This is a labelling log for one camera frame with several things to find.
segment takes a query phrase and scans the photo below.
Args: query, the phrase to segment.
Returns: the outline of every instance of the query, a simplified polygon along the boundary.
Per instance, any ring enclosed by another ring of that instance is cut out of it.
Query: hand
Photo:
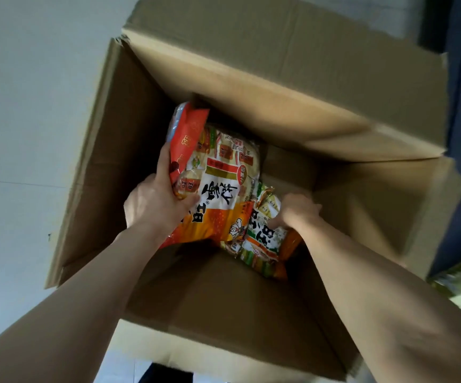
[[[170,143],[163,145],[156,173],[150,174],[124,202],[124,213],[128,228],[156,231],[163,239],[174,231],[200,199],[193,194],[179,200],[172,192],[169,175]]]
[[[292,227],[298,230],[302,224],[320,220],[322,206],[302,194],[288,193],[282,199],[280,212],[268,223],[268,228]]]

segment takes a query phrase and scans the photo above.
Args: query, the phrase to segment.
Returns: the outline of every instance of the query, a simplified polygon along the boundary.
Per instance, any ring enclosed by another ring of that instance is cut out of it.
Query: floor
[[[415,40],[423,0],[305,0]],[[0,0],[0,333],[43,290],[108,38],[136,0]],[[97,382],[136,382],[109,352]],[[198,377],[198,381],[208,381]]]

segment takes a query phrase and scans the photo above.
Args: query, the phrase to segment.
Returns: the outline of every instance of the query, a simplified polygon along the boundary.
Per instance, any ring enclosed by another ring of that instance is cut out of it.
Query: right hand
[[[298,193],[288,193],[282,199],[280,212],[268,223],[268,228],[292,227],[297,230],[302,224],[319,220],[322,206]]]

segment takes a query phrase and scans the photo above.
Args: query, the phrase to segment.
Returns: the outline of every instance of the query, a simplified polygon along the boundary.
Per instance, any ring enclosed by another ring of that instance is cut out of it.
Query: forearm
[[[321,218],[296,226],[329,297],[382,381],[461,381],[461,312]]]
[[[161,234],[126,230],[0,335],[0,381],[92,381]]]

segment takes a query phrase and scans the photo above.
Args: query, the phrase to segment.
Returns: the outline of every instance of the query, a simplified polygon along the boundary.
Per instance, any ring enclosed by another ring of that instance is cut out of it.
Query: open cardboard box
[[[263,180],[425,276],[459,200],[439,58],[297,0],[141,0],[111,40],[47,286],[125,226],[175,105],[202,97],[266,142]],[[111,346],[225,381],[342,380],[358,352],[304,245],[289,283],[206,243],[146,266]]]

